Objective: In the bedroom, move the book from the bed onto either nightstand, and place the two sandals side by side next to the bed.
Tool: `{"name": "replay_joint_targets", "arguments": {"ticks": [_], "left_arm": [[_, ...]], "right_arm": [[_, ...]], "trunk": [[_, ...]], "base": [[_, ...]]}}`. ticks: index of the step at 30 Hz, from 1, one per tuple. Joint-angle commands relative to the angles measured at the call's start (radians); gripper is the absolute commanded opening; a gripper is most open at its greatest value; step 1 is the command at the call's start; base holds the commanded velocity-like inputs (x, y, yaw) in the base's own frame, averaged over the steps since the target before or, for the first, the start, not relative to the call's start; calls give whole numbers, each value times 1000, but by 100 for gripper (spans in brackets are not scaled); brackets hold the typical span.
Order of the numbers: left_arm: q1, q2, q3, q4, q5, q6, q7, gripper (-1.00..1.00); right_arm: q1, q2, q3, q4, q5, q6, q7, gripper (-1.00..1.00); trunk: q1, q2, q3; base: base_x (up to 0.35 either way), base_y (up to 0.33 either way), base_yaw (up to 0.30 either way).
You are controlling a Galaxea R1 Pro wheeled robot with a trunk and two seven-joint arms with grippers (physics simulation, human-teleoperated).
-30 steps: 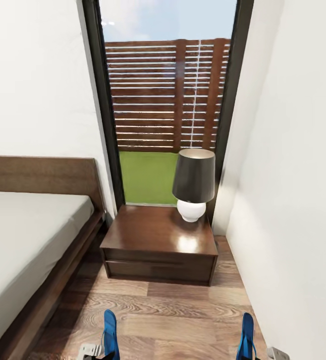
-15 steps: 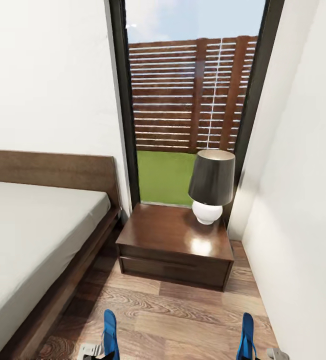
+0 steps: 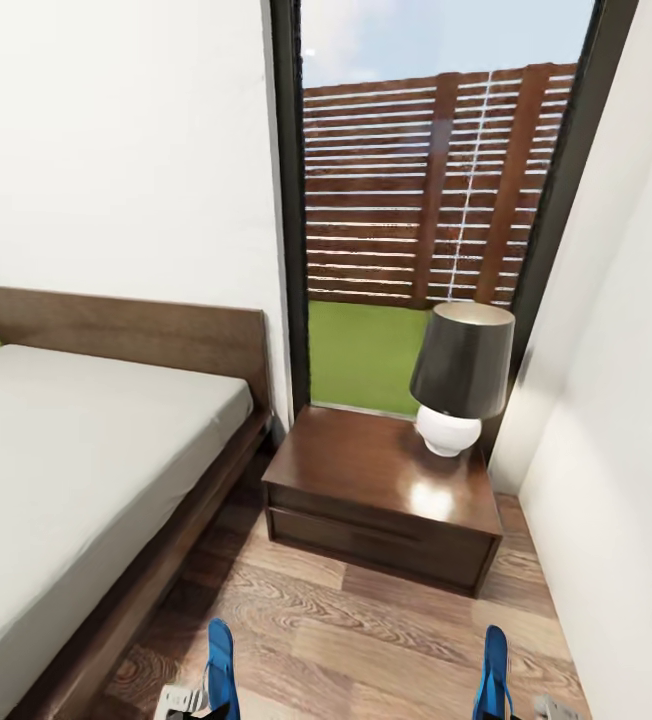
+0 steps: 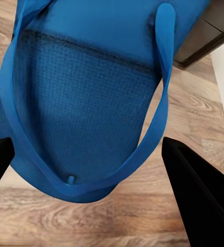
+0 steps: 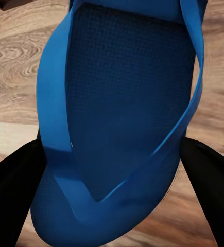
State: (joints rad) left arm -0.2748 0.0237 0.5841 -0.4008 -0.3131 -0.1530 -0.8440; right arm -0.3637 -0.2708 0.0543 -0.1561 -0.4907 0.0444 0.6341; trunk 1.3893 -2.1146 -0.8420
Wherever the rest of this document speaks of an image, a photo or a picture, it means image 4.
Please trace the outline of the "sandal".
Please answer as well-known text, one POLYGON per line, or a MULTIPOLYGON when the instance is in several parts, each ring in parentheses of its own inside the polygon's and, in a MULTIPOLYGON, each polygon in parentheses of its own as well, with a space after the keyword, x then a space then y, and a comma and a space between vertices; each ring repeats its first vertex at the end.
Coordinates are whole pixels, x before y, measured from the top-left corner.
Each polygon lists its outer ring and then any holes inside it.
POLYGON ((210 1, 18 0, 0 71, 14 171, 72 203, 100 201, 133 174, 163 136, 173 58, 210 1))

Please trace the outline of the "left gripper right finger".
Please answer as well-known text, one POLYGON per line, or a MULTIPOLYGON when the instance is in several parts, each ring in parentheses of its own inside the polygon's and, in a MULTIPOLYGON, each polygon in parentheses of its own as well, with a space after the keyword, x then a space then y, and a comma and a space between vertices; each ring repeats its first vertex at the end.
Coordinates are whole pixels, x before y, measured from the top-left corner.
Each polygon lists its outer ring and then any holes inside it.
POLYGON ((191 247, 224 247, 224 174, 176 139, 161 155, 191 247))

